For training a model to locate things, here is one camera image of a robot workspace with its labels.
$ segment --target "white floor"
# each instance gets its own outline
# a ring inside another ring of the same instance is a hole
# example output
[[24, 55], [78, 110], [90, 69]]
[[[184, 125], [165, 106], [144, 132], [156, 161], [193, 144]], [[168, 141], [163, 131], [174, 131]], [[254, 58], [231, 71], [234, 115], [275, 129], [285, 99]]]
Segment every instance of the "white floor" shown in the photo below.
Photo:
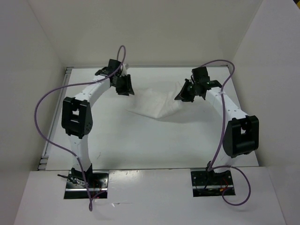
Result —
[[[193, 197], [189, 169], [110, 171], [108, 198], [64, 200], [67, 171], [31, 172], [15, 225], [285, 225], [268, 171], [244, 167], [252, 185], [249, 201], [239, 207], [222, 197]], [[238, 203], [248, 194], [242, 175], [232, 170]]]
[[[172, 90], [175, 82], [182, 85], [191, 75], [184, 68], [130, 68], [133, 89], [152, 87]], [[91, 81], [98, 69], [73, 69], [68, 83]], [[208, 68], [211, 80], [220, 83], [228, 77], [227, 67]], [[84, 87], [67, 88], [73, 97]], [[239, 105], [230, 80], [225, 92]], [[118, 96], [110, 88], [92, 108], [93, 129], [89, 135], [89, 153], [94, 169], [158, 169], [205, 167], [212, 159], [220, 139], [221, 118], [211, 105], [197, 97], [194, 103], [185, 103], [178, 113], [151, 119], [126, 111], [128, 97]], [[70, 143], [61, 127], [58, 113], [52, 130], [52, 140], [69, 148]], [[69, 170], [72, 156], [48, 145], [47, 170]], [[244, 156], [236, 166], [258, 166], [255, 153]]]

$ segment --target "wall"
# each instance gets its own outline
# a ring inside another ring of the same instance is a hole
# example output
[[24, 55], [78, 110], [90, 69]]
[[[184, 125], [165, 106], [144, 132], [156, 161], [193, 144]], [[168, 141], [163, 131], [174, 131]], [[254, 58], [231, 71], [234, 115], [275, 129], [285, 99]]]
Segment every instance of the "wall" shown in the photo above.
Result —
[[288, 224], [300, 220], [299, 21], [292, 0], [264, 0], [233, 59], [241, 106], [260, 119], [257, 156]]
[[[0, 223], [10, 225], [44, 147], [34, 128], [35, 104], [62, 83], [64, 69], [27, 1], [0, 1], [0, 30]], [[52, 95], [39, 110], [43, 132], [57, 97]]]
[[232, 59], [261, 0], [29, 0], [62, 62], [105, 65], [127, 48], [130, 65]]

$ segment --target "robotic arm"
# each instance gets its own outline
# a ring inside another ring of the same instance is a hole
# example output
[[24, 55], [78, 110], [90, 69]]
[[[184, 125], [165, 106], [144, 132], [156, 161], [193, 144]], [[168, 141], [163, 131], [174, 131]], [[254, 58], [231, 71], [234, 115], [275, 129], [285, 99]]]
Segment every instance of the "robotic arm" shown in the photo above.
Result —
[[[96, 82], [109, 76], [120, 64], [121, 62], [110, 59], [108, 66], [97, 71], [92, 81]], [[92, 163], [88, 148], [88, 136], [93, 126], [91, 108], [111, 86], [116, 88], [119, 95], [134, 95], [127, 67], [126, 64], [122, 65], [121, 69], [110, 79], [90, 84], [79, 94], [66, 97], [63, 101], [61, 125], [69, 136], [71, 150], [79, 157], [88, 180], [92, 177]], [[71, 173], [74, 178], [83, 179], [76, 158], [73, 158]]]
[[[222, 85], [211, 81], [206, 67], [192, 70], [191, 80], [186, 82], [175, 98], [183, 102], [193, 102], [195, 96], [207, 100], [223, 116], [221, 99]], [[223, 146], [217, 156], [214, 166], [233, 165], [241, 155], [249, 154], [258, 148], [259, 120], [256, 116], [248, 116], [223, 92], [226, 111], [226, 130]], [[215, 173], [223, 173], [229, 168], [215, 169]]]

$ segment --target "purple cable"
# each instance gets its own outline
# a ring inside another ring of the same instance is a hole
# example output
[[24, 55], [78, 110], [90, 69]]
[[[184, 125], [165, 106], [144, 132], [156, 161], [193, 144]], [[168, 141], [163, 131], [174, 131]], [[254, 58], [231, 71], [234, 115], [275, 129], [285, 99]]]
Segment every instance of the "purple cable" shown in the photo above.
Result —
[[247, 184], [248, 184], [248, 187], [249, 187], [249, 192], [248, 192], [248, 196], [247, 198], [242, 201], [241, 203], [238, 203], [238, 204], [234, 204], [234, 203], [231, 203], [231, 202], [228, 202], [225, 197], [224, 197], [224, 194], [226, 191], [229, 190], [229, 188], [225, 189], [223, 192], [222, 192], [222, 197], [223, 197], [223, 200], [229, 204], [229, 205], [232, 205], [232, 206], [240, 206], [240, 205], [243, 205], [244, 203], [246, 203], [248, 201], [248, 199], [250, 198], [251, 196], [251, 185], [250, 185], [250, 182], [247, 178], [247, 176], [244, 174], [244, 172], [242, 170], [240, 170], [239, 168], [235, 167], [235, 166], [229, 166], [229, 165], [221, 165], [221, 166], [216, 166], [216, 167], [213, 167], [213, 164], [215, 163], [216, 159], [217, 159], [217, 156], [221, 150], [221, 147], [222, 147], [222, 144], [223, 144], [223, 138], [224, 138], [224, 134], [225, 134], [225, 123], [226, 123], [226, 109], [225, 109], [225, 100], [224, 100], [224, 95], [223, 95], [223, 90], [224, 90], [224, 87], [226, 85], [226, 83], [230, 80], [230, 78], [233, 76], [233, 73], [235, 71], [235, 65], [228, 61], [228, 60], [213, 60], [213, 61], [209, 61], [207, 63], [204, 63], [202, 64], [200, 67], [204, 67], [206, 66], [207, 64], [211, 64], [213, 62], [227, 62], [229, 64], [232, 65], [232, 71], [231, 73], [229, 74], [228, 78], [224, 81], [222, 87], [221, 87], [221, 99], [222, 99], [222, 108], [223, 108], [223, 122], [222, 122], [222, 132], [221, 132], [221, 138], [220, 138], [220, 142], [219, 142], [219, 145], [217, 147], [217, 151], [215, 153], [215, 156], [213, 157], [212, 161], [210, 162], [210, 166], [208, 168], [208, 171], [212, 171], [212, 170], [215, 170], [215, 169], [218, 169], [218, 168], [233, 168], [237, 171], [239, 171], [245, 178]]
[[63, 146], [60, 146], [59, 144], [56, 144], [56, 143], [50, 141], [50, 140], [42, 133], [42, 131], [40, 130], [40, 128], [39, 128], [39, 126], [38, 126], [37, 112], [38, 112], [38, 107], [39, 107], [39, 105], [41, 104], [41, 102], [44, 100], [45, 97], [47, 97], [47, 96], [48, 96], [49, 94], [51, 94], [52, 92], [55, 92], [55, 91], [57, 91], [57, 90], [60, 90], [60, 89], [63, 89], [63, 88], [67, 88], [67, 87], [74, 87], [74, 86], [80, 86], [80, 85], [89, 85], [89, 84], [94, 84], [94, 83], [102, 82], [102, 81], [104, 81], [104, 80], [106, 80], [106, 79], [112, 77], [113, 75], [115, 75], [115, 73], [118, 72], [118, 70], [119, 70], [119, 69], [121, 68], [121, 66], [123, 65], [124, 60], [125, 60], [125, 57], [126, 57], [126, 48], [125, 48], [124, 45], [121, 45], [121, 46], [120, 46], [120, 48], [119, 48], [119, 50], [118, 50], [118, 57], [119, 57], [119, 53], [120, 53], [121, 48], [124, 49], [124, 56], [123, 56], [122, 62], [121, 62], [121, 64], [118, 66], [118, 68], [117, 68], [115, 71], [113, 71], [110, 75], [108, 75], [107, 77], [105, 77], [105, 78], [103, 78], [103, 79], [97, 80], [97, 81], [84, 82], [84, 83], [73, 83], [73, 84], [68, 84], [68, 85], [64, 85], [64, 86], [55, 88], [55, 89], [53, 89], [53, 90], [47, 92], [46, 94], [44, 94], [44, 95], [41, 97], [41, 99], [37, 102], [36, 108], [35, 108], [35, 110], [34, 110], [34, 123], [35, 123], [36, 129], [37, 129], [39, 135], [41, 135], [41, 137], [44, 138], [44, 139], [45, 139], [47, 142], [49, 142], [50, 144], [52, 144], [52, 145], [54, 145], [54, 146], [56, 146], [56, 147], [58, 147], [58, 148], [61, 148], [61, 149], [65, 150], [65, 151], [71, 153], [71, 154], [77, 159], [78, 164], [79, 164], [80, 169], [81, 169], [81, 172], [82, 172], [82, 177], [83, 177], [84, 184], [85, 184], [85, 186], [87, 187], [86, 190], [87, 190], [88, 197], [89, 197], [89, 200], [90, 200], [90, 203], [89, 203], [89, 210], [90, 210], [90, 211], [93, 211], [93, 204], [92, 204], [93, 199], [95, 199], [98, 195], [100, 195], [100, 194], [103, 193], [104, 191], [103, 191], [103, 192], [99, 192], [99, 193], [96, 194], [93, 198], [91, 197], [91, 195], [90, 195], [90, 190], [89, 190], [89, 188], [88, 188], [89, 185], [88, 185], [88, 183], [87, 183], [87, 179], [86, 179], [86, 177], [85, 177], [85, 173], [84, 173], [84, 170], [83, 170], [83, 165], [82, 165], [82, 163], [81, 163], [79, 157], [78, 157], [74, 152], [72, 152], [71, 150], [69, 150], [69, 149], [67, 149], [67, 148], [65, 148], [65, 147], [63, 147]]

